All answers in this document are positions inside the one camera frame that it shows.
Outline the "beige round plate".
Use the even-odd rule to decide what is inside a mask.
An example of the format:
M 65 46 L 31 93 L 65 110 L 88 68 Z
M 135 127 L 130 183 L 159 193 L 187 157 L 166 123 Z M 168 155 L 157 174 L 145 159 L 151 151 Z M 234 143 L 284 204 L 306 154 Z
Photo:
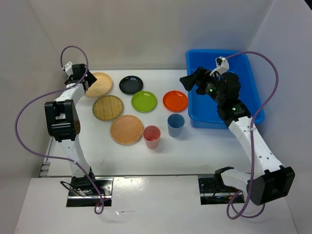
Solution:
M 95 83 L 88 88 L 85 96 L 90 98 L 96 98 L 102 96 L 110 91 L 113 85 L 112 78 L 106 73 L 95 72 L 92 75 L 97 79 Z

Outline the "green-rimmed bamboo woven plate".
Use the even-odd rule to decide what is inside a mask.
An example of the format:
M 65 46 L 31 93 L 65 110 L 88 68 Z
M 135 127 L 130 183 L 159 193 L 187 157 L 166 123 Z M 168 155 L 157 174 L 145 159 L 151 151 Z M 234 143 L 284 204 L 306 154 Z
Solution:
M 93 115 L 102 121 L 111 121 L 119 117 L 124 109 L 122 100 L 113 95 L 99 97 L 92 107 Z

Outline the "brown woven bamboo plate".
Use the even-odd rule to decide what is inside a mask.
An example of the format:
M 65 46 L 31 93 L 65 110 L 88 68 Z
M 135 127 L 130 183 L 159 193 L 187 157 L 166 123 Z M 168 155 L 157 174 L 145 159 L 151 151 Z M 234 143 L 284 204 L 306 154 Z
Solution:
M 134 115 L 122 115 L 110 127 L 112 139 L 122 145 L 130 145 L 140 140 L 143 133 L 142 121 Z

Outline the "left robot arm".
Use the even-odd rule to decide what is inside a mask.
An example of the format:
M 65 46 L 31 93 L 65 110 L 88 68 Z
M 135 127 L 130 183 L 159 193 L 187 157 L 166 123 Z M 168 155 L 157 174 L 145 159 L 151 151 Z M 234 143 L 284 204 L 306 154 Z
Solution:
M 60 144 L 65 157 L 71 160 L 72 180 L 61 184 L 79 196 L 93 195 L 97 190 L 97 182 L 79 142 L 81 125 L 76 104 L 97 79 L 87 71 L 85 64 L 69 62 L 64 71 L 68 75 L 65 82 L 67 90 L 44 105 L 47 130 Z

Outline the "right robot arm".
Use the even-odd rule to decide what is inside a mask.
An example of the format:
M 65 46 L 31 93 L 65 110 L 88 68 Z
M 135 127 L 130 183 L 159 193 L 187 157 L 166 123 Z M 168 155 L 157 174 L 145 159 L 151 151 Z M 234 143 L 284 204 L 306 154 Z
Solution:
M 210 73 L 198 67 L 194 73 L 179 81 L 187 91 L 196 86 L 198 95 L 208 95 L 217 103 L 219 117 L 238 139 L 252 164 L 250 173 L 240 172 L 234 167 L 216 170 L 215 189 L 223 192 L 234 187 L 246 193 L 255 205 L 287 196 L 295 172 L 275 157 L 254 125 L 253 115 L 239 99 L 239 77 L 231 72 L 219 77 L 213 77 Z

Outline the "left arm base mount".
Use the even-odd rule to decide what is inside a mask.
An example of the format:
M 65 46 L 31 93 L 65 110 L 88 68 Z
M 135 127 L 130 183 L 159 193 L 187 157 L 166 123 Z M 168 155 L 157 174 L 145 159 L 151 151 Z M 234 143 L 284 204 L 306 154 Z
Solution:
M 96 177 L 95 185 L 101 192 L 104 206 L 110 207 L 112 204 L 113 182 L 114 179 L 112 177 Z M 70 183 L 61 181 L 60 184 L 68 191 L 66 207 L 102 206 L 100 196 L 93 185 L 90 184 L 87 188 L 79 188 L 77 185 L 74 185 L 73 180 Z

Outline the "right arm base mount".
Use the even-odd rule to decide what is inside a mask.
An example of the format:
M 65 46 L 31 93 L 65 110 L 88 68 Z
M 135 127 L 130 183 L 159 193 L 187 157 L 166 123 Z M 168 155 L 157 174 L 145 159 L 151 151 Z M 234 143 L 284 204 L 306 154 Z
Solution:
M 238 191 L 233 187 L 217 186 L 213 174 L 199 175 L 198 187 L 201 205 L 228 204 Z

